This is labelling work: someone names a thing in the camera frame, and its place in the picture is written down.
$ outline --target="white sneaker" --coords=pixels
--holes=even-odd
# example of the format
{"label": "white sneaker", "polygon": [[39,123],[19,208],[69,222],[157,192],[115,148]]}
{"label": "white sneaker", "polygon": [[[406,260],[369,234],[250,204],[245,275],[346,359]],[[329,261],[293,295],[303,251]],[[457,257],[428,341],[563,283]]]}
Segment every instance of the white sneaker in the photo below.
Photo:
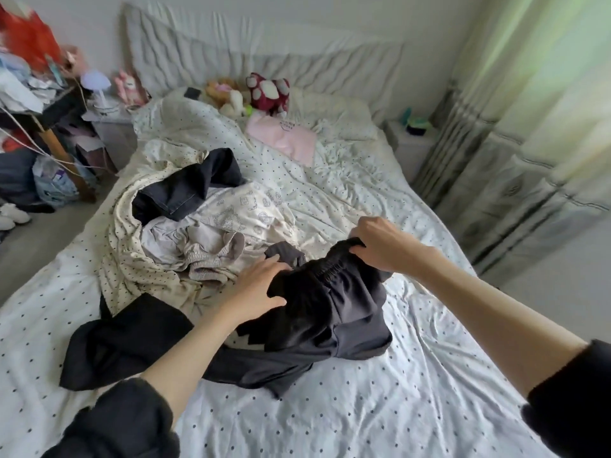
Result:
{"label": "white sneaker", "polygon": [[15,227],[15,223],[9,218],[0,215],[0,231],[12,230]]}
{"label": "white sneaker", "polygon": [[30,221],[30,216],[21,209],[18,209],[14,204],[4,204],[0,206],[0,215],[9,217],[15,223],[27,223]]}

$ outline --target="pink bag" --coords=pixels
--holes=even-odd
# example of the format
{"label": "pink bag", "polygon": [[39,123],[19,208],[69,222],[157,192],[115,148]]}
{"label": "pink bag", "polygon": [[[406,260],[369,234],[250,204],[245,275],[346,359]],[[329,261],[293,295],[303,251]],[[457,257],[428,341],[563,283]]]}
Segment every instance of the pink bag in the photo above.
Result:
{"label": "pink bag", "polygon": [[253,114],[246,124],[246,133],[307,167],[313,164],[316,133],[305,127],[269,115]]}

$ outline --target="wall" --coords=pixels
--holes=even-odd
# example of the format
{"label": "wall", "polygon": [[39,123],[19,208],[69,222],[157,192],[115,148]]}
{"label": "wall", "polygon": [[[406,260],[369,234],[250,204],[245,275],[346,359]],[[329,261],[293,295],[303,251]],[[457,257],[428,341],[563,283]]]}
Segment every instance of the wall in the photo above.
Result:
{"label": "wall", "polygon": [[501,289],[584,339],[611,340],[611,215]]}
{"label": "wall", "polygon": [[[123,65],[122,2],[148,0],[24,0],[60,43],[86,51],[90,66],[111,74]],[[397,85],[393,113],[406,106],[429,114],[483,0],[151,0],[195,10],[306,22],[409,41],[409,67]]]}

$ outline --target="white curtain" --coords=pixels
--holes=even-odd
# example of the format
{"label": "white curtain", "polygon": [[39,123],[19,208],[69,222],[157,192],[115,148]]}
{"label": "white curtain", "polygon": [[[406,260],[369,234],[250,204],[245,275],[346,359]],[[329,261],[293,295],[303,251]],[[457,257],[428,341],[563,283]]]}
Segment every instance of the white curtain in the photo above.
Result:
{"label": "white curtain", "polygon": [[611,205],[611,0],[490,0],[414,189],[500,285]]}

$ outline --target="headboard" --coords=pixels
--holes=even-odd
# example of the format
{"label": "headboard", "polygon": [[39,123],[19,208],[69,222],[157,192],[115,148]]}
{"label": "headboard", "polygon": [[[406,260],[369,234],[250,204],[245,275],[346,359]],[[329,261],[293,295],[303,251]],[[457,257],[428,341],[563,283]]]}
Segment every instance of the headboard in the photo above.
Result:
{"label": "headboard", "polygon": [[218,13],[197,19],[159,4],[127,5],[125,15],[133,66],[153,97],[254,71],[285,77],[304,90],[361,98],[380,123],[403,54],[398,41],[311,25],[232,20]]}

